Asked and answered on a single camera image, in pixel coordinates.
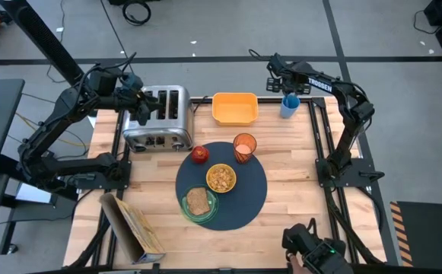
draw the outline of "toaster knob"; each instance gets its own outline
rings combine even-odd
[[[145,152],[146,147],[143,145],[135,145],[135,152]]]
[[[183,143],[179,143],[179,142],[176,142],[176,143],[173,143],[172,144],[172,148],[173,149],[175,149],[175,151],[179,151],[181,148],[183,148],[185,145],[183,144]]]

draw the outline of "red apple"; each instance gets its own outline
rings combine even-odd
[[[203,146],[196,146],[192,151],[192,161],[196,164],[204,164],[208,159],[208,150]]]

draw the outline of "butcher block tabletop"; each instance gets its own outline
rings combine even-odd
[[[335,98],[325,100],[332,137],[337,144],[344,129],[342,117]],[[308,225],[311,218],[316,219],[319,237],[331,237],[326,200],[317,181],[317,153],[308,106],[301,104],[290,119],[280,118],[279,111],[279,104],[259,104],[259,117],[248,127],[218,126],[212,118],[211,104],[201,105],[195,115],[195,145],[232,142],[242,132],[253,135],[258,143],[254,155],[265,170],[268,192],[261,212],[240,229],[212,231],[182,215],[175,194],[175,179],[189,152],[130,154],[131,180],[123,201],[143,211],[166,250],[167,255],[159,261],[161,269],[285,268],[285,250],[281,247],[283,230],[297,223]],[[322,130],[322,117],[317,109],[316,114]],[[89,158],[111,150],[116,120],[114,111],[99,111]],[[321,137],[327,156],[324,134]],[[351,153],[353,158],[358,156],[356,145]],[[103,193],[103,190],[95,190],[78,204],[64,265],[74,262],[96,233],[100,215],[98,200]],[[355,188],[345,188],[345,195],[355,232],[376,257],[385,261],[371,200]],[[109,240],[107,234],[101,264],[106,262]],[[113,267],[150,269],[151,264],[132,265],[118,245]]]

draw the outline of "silver toaster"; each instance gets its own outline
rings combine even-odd
[[[193,147],[193,108],[189,92],[181,86],[143,87],[164,107],[140,126],[125,113],[122,135],[134,152],[188,151]]]

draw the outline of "yellow bowl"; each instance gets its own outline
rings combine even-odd
[[[212,116],[219,126],[249,126],[258,119],[258,98],[252,93],[218,92],[212,98]]]
[[[209,182],[209,179],[208,179],[208,175],[209,175],[212,171],[214,171],[215,169],[217,169],[217,168],[219,168],[219,167],[225,167],[225,168],[227,168],[227,170],[229,170],[229,172],[230,172],[231,175],[232,175],[232,180],[231,180],[231,182],[229,183],[229,188],[228,188],[227,190],[225,190],[225,191],[215,190],[215,189],[211,186],[211,182]],[[215,165],[211,166],[211,168],[208,169],[207,174],[205,175],[205,180],[207,181],[207,185],[208,185],[208,187],[209,187],[212,191],[215,191],[216,193],[226,193],[226,192],[231,191],[231,190],[234,188],[234,186],[236,185],[236,181],[237,181],[237,179],[236,179],[236,172],[234,172],[234,170],[233,170],[232,167],[230,167],[230,166],[228,166],[228,165],[226,165],[226,164],[215,164]]]

